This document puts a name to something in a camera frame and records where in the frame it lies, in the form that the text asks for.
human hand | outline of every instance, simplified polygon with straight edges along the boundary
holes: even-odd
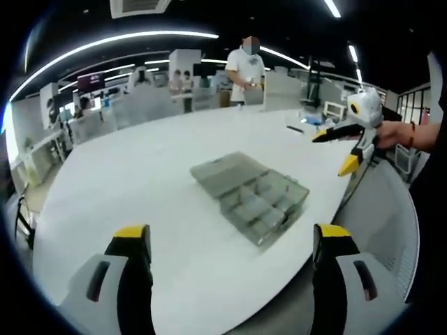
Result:
[[[404,124],[402,122],[397,121],[382,122],[382,124],[377,128],[377,136],[379,136],[377,147],[387,149],[400,143],[400,134],[403,125]]]

window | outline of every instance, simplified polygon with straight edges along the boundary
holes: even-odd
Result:
[[[409,124],[411,122],[411,115],[413,114],[413,108],[407,108],[404,122]]]
[[[427,107],[430,108],[432,104],[432,90],[431,89],[427,89],[424,91],[424,96],[423,96],[423,107]]]
[[[397,112],[400,114],[400,109],[402,108],[402,97],[397,100]]]
[[[422,107],[422,91],[417,91],[414,94],[414,108]]]
[[[414,99],[414,93],[408,96],[408,101],[406,102],[407,108],[413,109],[413,99]]]
[[[420,108],[414,108],[413,109],[413,116],[411,117],[412,122],[414,122],[415,124],[419,124],[420,123]]]
[[[406,101],[408,99],[408,96],[404,96],[404,100],[402,102],[402,107],[400,109],[400,113],[402,115],[402,121],[405,119],[405,111],[406,111]]]

white table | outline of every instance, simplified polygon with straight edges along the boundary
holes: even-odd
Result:
[[[244,322],[307,261],[314,224],[331,222],[349,181],[337,173],[355,142],[312,144],[314,127],[300,124],[310,136],[286,128],[291,113],[191,113],[79,146],[56,176],[38,223],[34,275],[43,292],[59,304],[72,275],[104,252],[116,230],[148,224],[156,333],[218,335]],[[234,151],[310,189],[302,216],[263,253],[189,173]]]

air conditioning vent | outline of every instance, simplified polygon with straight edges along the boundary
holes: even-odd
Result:
[[[113,19],[120,17],[161,14],[166,11],[171,0],[110,0]]]

person standing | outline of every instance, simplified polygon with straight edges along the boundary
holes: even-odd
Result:
[[[186,94],[192,94],[194,88],[194,82],[191,79],[191,73],[189,71],[184,72],[184,79],[183,79],[183,92]],[[193,99],[192,98],[185,98],[183,100],[184,104],[184,112],[191,113],[193,111]]]
[[[173,96],[177,96],[183,92],[183,81],[180,78],[182,73],[179,69],[174,71],[172,79],[169,81],[169,92]]]
[[[259,39],[250,36],[242,40],[239,49],[233,50],[228,55],[226,71],[233,81],[230,105],[244,105],[244,91],[250,89],[252,84],[263,84],[265,67],[261,56]]]

